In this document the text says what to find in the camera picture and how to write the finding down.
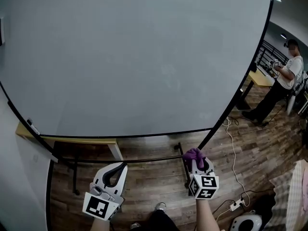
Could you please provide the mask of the whiteboard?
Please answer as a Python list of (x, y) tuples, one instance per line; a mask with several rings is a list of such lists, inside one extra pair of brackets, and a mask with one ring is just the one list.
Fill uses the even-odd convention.
[(0, 87), (60, 161), (41, 136), (208, 131), (203, 148), (239, 99), (272, 7), (273, 0), (0, 0)]

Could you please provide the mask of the checked blanket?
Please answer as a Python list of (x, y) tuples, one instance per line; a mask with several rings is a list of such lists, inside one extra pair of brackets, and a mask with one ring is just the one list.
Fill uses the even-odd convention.
[[(290, 170), (271, 180), (271, 183), (274, 185), (275, 205), (271, 209), (272, 217), (265, 225), (263, 231), (286, 231), (286, 214), (292, 172), (293, 170)], [(303, 196), (305, 197), (304, 208), (306, 209), (308, 206), (308, 185), (304, 181)]]

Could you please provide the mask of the person's right forearm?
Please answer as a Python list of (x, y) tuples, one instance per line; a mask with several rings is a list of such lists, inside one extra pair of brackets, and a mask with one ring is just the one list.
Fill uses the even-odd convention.
[(220, 231), (207, 200), (196, 200), (196, 231)]

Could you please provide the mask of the person's left forearm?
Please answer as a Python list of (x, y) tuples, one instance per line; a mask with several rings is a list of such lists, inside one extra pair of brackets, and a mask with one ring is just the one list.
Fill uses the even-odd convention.
[(90, 231), (110, 231), (110, 221), (95, 218)]

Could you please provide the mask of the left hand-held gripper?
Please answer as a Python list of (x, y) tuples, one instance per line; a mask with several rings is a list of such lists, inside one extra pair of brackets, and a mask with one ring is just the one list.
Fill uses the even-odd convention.
[[(121, 196), (128, 172), (127, 163), (112, 163), (101, 168), (90, 184), (90, 192), (85, 193), (82, 212), (104, 221), (110, 221), (121, 208), (124, 198)], [(105, 186), (110, 192), (98, 185)]]

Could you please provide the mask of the cream round panel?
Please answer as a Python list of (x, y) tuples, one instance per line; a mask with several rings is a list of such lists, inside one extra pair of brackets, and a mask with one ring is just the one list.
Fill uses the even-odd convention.
[(296, 162), (290, 181), (288, 196), (286, 231), (300, 231), (308, 223), (308, 206), (304, 208), (303, 179), (308, 163), (305, 160)]

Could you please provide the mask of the purple cloth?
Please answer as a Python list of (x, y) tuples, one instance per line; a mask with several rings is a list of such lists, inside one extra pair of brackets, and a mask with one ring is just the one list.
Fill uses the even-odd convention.
[(206, 158), (206, 156), (198, 148), (191, 148), (182, 156), (182, 158), (184, 159), (189, 171), (192, 170), (193, 160), (196, 161), (199, 170), (204, 169), (203, 159)]

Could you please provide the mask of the white marker pen black cap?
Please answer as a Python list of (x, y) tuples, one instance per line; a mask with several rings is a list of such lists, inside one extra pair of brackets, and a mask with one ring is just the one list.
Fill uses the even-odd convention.
[(31, 127), (31, 129), (38, 135), (40, 135), (40, 132), (38, 131), (38, 129), (33, 125), (32, 120), (31, 119), (27, 119), (27, 124)]

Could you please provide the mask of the black metal railing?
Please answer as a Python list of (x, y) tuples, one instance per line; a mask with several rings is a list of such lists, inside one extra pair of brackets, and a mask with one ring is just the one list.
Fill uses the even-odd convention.
[(261, 67), (270, 67), (275, 60), (285, 65), (289, 61), (289, 58), (264, 40), (257, 54), (256, 64)]

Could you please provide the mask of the person's legs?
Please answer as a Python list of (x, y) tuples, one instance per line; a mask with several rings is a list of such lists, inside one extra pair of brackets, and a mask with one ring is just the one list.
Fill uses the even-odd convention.
[(129, 231), (180, 231), (172, 219), (162, 210), (154, 211), (149, 219), (139, 227)]

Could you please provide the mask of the wooden table white legs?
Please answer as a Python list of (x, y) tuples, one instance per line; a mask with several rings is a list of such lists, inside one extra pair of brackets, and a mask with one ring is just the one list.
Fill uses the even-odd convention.
[[(17, 125), (16, 135), (23, 138), (33, 138), (33, 135), (25, 128), (25, 126), (19, 122)], [(116, 160), (123, 160), (123, 156), (118, 147), (116, 139), (100, 139), (100, 138), (69, 138), (69, 137), (51, 137), (41, 136), (43, 140), (47, 142), (51, 147), (54, 146), (56, 141), (66, 143), (78, 143), (78, 144), (94, 144), (94, 145), (107, 145)]]

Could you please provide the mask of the yellow table black pedestal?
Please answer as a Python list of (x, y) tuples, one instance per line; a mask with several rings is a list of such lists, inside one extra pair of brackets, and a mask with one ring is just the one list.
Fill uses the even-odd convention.
[(246, 102), (245, 98), (254, 85), (257, 85), (258, 87), (261, 87), (261, 88), (269, 88), (269, 87), (272, 87), (274, 83), (273, 78), (270, 78), (269, 76), (264, 75), (263, 72), (261, 72), (259, 69), (257, 69), (255, 72), (250, 71), (248, 74), (248, 80), (250, 82), (236, 104), (236, 108), (238, 110), (249, 110), (250, 109), (250, 106)]

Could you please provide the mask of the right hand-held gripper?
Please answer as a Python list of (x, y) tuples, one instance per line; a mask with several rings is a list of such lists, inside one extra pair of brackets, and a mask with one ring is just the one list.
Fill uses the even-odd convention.
[(208, 158), (204, 158), (204, 172), (206, 175), (200, 175), (197, 162), (193, 159), (189, 190), (195, 200), (210, 200), (219, 189), (219, 177), (214, 174), (213, 163)]

